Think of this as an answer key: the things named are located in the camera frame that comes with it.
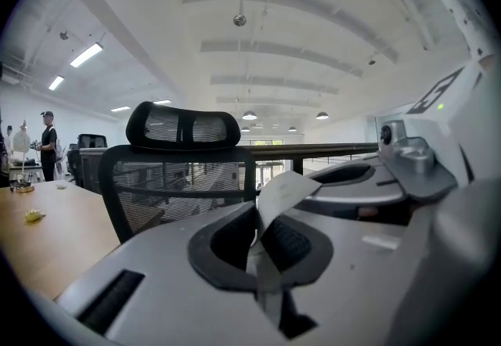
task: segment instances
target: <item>wooden desk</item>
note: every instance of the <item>wooden desk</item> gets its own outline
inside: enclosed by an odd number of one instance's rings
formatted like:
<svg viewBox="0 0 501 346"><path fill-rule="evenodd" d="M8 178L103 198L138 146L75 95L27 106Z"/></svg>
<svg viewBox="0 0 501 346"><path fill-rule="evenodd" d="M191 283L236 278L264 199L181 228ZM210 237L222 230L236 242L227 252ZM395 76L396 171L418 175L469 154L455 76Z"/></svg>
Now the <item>wooden desk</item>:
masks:
<svg viewBox="0 0 501 346"><path fill-rule="evenodd" d="M0 245L24 286L54 298L120 242L99 194L65 181L34 187L0 189ZM46 216L27 223L24 213L32 208Z"/></svg>
<svg viewBox="0 0 501 346"><path fill-rule="evenodd" d="M14 180L17 177L17 174L20 174L23 171L23 167L19 167L14 164L9 164L9 180ZM26 180L29 180L30 174L36 174L40 178L40 181L43 182L44 179L44 172L41 169L41 165L31 165L29 167L24 167L24 175L26 176ZM33 183L37 183L38 180L31 180Z"/></svg>

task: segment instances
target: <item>white ceiling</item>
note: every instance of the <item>white ceiling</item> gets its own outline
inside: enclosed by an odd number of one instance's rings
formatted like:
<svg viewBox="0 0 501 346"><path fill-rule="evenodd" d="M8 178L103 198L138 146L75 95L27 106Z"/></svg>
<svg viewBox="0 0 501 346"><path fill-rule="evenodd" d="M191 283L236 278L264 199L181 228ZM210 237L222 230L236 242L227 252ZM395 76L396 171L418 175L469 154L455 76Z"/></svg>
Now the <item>white ceiling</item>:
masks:
<svg viewBox="0 0 501 346"><path fill-rule="evenodd" d="M26 85L100 114L169 98L239 119L254 110L263 133L408 103L467 58L440 0L244 0L244 27L238 10L239 0L22 0L0 57ZM71 67L96 41L103 51ZM56 75L65 81L50 92ZM331 119L316 121L321 110Z"/></svg>

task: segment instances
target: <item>person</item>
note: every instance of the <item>person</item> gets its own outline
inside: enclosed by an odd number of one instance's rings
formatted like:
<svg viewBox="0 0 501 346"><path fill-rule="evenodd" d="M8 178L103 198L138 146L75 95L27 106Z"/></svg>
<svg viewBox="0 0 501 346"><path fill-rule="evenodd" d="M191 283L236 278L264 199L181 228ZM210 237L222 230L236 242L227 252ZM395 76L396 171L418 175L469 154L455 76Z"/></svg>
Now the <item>person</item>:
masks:
<svg viewBox="0 0 501 346"><path fill-rule="evenodd" d="M0 187L9 187L9 158L0 127Z"/></svg>
<svg viewBox="0 0 501 346"><path fill-rule="evenodd" d="M9 159L12 159L12 157L14 155L13 137L11 136L12 133L13 133L13 127L10 124L9 126L7 126L7 137L4 139L4 141L5 141L5 150L7 152L7 157Z"/></svg>
<svg viewBox="0 0 501 346"><path fill-rule="evenodd" d="M45 181L54 180L54 167L56 166L56 141L57 133L54 129L54 114L51 111L42 112L44 125L47 126L41 134L41 144L38 145L40 151L41 170L44 173Z"/></svg>

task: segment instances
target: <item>wall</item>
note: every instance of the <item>wall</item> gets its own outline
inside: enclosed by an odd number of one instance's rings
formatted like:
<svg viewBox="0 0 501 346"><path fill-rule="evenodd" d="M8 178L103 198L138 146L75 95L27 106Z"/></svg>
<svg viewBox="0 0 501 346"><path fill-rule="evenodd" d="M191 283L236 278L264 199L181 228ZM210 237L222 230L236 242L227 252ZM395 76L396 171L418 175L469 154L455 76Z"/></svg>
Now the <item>wall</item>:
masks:
<svg viewBox="0 0 501 346"><path fill-rule="evenodd" d="M369 117L361 116L308 130L305 132L305 144L343 143L343 142L375 142L375 133L368 125ZM304 173L327 168L327 162L320 160L304 160Z"/></svg>
<svg viewBox="0 0 501 346"><path fill-rule="evenodd" d="M27 133L31 141L41 140L45 130L42 111L50 110L54 113L54 127L61 146L68 148L70 143L77 142L81 133L105 135L108 146L117 144L117 123L113 118L99 116L90 111L76 110L57 100L38 93L23 90L19 87L0 84L0 109L2 110L2 133L6 135L7 126L12 125L13 135L26 120ZM30 150L28 158L35 158L35 152Z"/></svg>
<svg viewBox="0 0 501 346"><path fill-rule="evenodd" d="M335 142L366 142L367 117L336 121L320 128L305 131L305 144Z"/></svg>
<svg viewBox="0 0 501 346"><path fill-rule="evenodd" d="M259 135L249 132L242 133L240 140L283 140L283 144L302 144L303 138L303 135Z"/></svg>

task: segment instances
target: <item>black office chair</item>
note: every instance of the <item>black office chair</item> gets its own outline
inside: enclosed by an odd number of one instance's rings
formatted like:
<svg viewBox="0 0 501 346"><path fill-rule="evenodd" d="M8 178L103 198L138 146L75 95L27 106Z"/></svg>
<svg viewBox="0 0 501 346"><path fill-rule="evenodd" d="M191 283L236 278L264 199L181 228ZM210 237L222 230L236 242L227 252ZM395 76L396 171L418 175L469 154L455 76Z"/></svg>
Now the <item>black office chair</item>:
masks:
<svg viewBox="0 0 501 346"><path fill-rule="evenodd" d="M79 149L68 150L66 156L68 159L68 166L67 166L68 171L73 176L75 185L79 187L84 187L84 179L81 170L80 150Z"/></svg>
<svg viewBox="0 0 501 346"><path fill-rule="evenodd" d="M103 199L123 243L136 233L255 200L255 161L235 147L240 128L223 112L140 104L99 165Z"/></svg>
<svg viewBox="0 0 501 346"><path fill-rule="evenodd" d="M82 133L81 135L78 135L77 143L79 149L95 149L108 147L106 136L92 135L89 133Z"/></svg>

